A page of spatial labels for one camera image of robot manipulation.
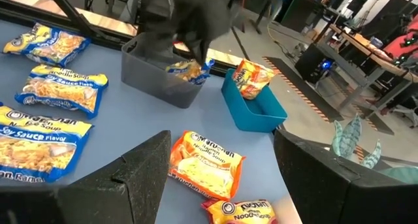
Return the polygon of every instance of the concrete floor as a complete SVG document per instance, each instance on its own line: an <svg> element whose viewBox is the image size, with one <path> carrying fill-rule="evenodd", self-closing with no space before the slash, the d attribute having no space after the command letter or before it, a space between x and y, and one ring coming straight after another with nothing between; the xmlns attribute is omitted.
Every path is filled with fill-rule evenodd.
<svg viewBox="0 0 418 224"><path fill-rule="evenodd" d="M69 1L77 7L82 7L83 5L83 0ZM113 14L106 14L107 5L105 4L105 0L95 0L93 2L93 9L96 13L117 17L123 10L123 3L116 2ZM245 16L248 19L253 20L257 18L257 15L250 11L245 11ZM288 66L294 68L293 64L286 58L281 48L269 37L265 22L262 22L260 28L263 32L262 35L258 35L248 22L246 22L245 33L236 29L238 37L248 53L249 58L254 62L268 67L268 64L262 57L278 57L284 60ZM284 32L290 36L297 37L298 39L303 39L300 34L285 27L271 25L271 28ZM299 43L299 41L292 39L287 35L275 31L271 31L270 33L272 38L276 39L288 50L292 50L293 47ZM235 56L244 57L232 32L215 40L211 44L211 48ZM286 130L301 138L327 144L331 143L334 136L333 123L325 122L283 79L281 79L281 77L275 76L270 83L270 87L289 116L284 123ZM336 106L344 99L343 95L338 93L338 90L335 89L328 80L321 83L319 90L322 95L330 96L327 97L326 100L332 106ZM348 107L342 114L346 119L341 122L344 126L355 115L355 109ZM368 123L363 121L362 136L359 145L370 152L374 149L376 141L380 140L382 155L418 163L418 145L416 143L418 141L418 129L410 129L409 126L411 125L411 122L402 119L398 114L389 114L388 116L380 117L394 131L395 136L379 133L371 128ZM389 164L392 166L404 166L403 163Z"/></svg>

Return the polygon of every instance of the wall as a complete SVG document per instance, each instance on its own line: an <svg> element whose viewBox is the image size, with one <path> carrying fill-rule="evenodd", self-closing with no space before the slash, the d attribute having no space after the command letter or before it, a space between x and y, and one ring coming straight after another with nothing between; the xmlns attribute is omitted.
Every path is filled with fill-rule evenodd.
<svg viewBox="0 0 418 224"><path fill-rule="evenodd" d="M367 10L369 10L370 8L370 12L367 16L367 19L365 21L365 23L367 24L368 21L370 21L371 19L373 19L376 14L386 5L386 3L389 0L367 0L367 2L365 2L365 4L363 5L363 8L359 11L359 13L356 15L356 17L354 17L354 19L357 21L357 19L362 18L362 16L367 12ZM349 16L351 15L351 11L346 9L349 2L351 2L351 0L344 0L343 3L340 5L340 7L337 9L338 11L341 11L342 14ZM418 0L413 0L413 3L418 4ZM324 27L325 27L326 22L325 21L320 21L316 26L315 29L317 31L321 31Z"/></svg>

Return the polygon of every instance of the instant noodle packet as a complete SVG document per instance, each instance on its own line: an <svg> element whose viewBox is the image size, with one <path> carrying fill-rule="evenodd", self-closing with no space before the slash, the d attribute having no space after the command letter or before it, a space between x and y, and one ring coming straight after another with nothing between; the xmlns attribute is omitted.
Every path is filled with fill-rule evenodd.
<svg viewBox="0 0 418 224"><path fill-rule="evenodd" d="M93 126L32 116L0 103L0 178L54 182L74 170Z"/></svg>
<svg viewBox="0 0 418 224"><path fill-rule="evenodd" d="M215 61L213 59L207 59L204 66L201 67L196 60L191 59L170 65L166 68L166 71L175 74L177 77L187 82L201 85L208 77L210 77L209 71L214 63Z"/></svg>
<svg viewBox="0 0 418 224"><path fill-rule="evenodd" d="M244 159L193 131L186 131L171 150L169 176L206 197L229 200L238 189Z"/></svg>
<svg viewBox="0 0 418 224"><path fill-rule="evenodd" d="M252 100L274 76L272 69L243 59L233 74L233 80L243 98Z"/></svg>
<svg viewBox="0 0 418 224"><path fill-rule="evenodd" d="M82 110L94 118L103 90L108 86L104 74L83 75L69 69L39 65L32 69L23 91L14 98L22 104L43 103L67 110Z"/></svg>
<svg viewBox="0 0 418 224"><path fill-rule="evenodd" d="M90 39L36 23L30 32L8 42L3 53L23 55L37 63L65 67L90 42Z"/></svg>
<svg viewBox="0 0 418 224"><path fill-rule="evenodd" d="M273 207L267 200L225 202L208 200L202 203L210 224L278 224Z"/></svg>

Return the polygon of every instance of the noodle image on package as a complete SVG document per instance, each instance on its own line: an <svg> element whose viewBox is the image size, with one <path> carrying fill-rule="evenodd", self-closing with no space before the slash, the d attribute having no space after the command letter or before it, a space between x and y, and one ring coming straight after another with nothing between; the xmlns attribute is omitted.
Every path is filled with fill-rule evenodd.
<svg viewBox="0 0 418 224"><path fill-rule="evenodd" d="M0 178L54 182L74 170L93 126L32 116L0 103Z"/></svg>
<svg viewBox="0 0 418 224"><path fill-rule="evenodd" d="M245 158L193 132L174 144L169 176L206 197L229 200L235 196Z"/></svg>
<svg viewBox="0 0 418 224"><path fill-rule="evenodd" d="M22 104L43 103L67 110L82 110L88 118L99 113L101 96L108 85L104 74L83 75L69 69L39 65L15 99Z"/></svg>
<svg viewBox="0 0 418 224"><path fill-rule="evenodd" d="M210 224L278 224L273 207L267 200L208 200L202 207L209 214Z"/></svg>
<svg viewBox="0 0 418 224"><path fill-rule="evenodd" d="M37 63L65 67L90 42L90 39L58 28L35 24L30 32L8 42L3 53L23 55Z"/></svg>

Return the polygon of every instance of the orange noodle package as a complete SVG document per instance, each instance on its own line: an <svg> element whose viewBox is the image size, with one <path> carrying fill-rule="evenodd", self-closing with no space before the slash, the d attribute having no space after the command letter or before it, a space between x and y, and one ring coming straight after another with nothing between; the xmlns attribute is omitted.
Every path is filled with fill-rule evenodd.
<svg viewBox="0 0 418 224"><path fill-rule="evenodd" d="M225 202L208 200L202 203L210 224L279 224L267 200Z"/></svg>
<svg viewBox="0 0 418 224"><path fill-rule="evenodd" d="M252 100L274 76L272 69L243 59L233 74L233 80L243 98Z"/></svg>
<svg viewBox="0 0 418 224"><path fill-rule="evenodd" d="M170 155L169 176L206 197L235 196L245 157L230 152L192 131L185 131Z"/></svg>

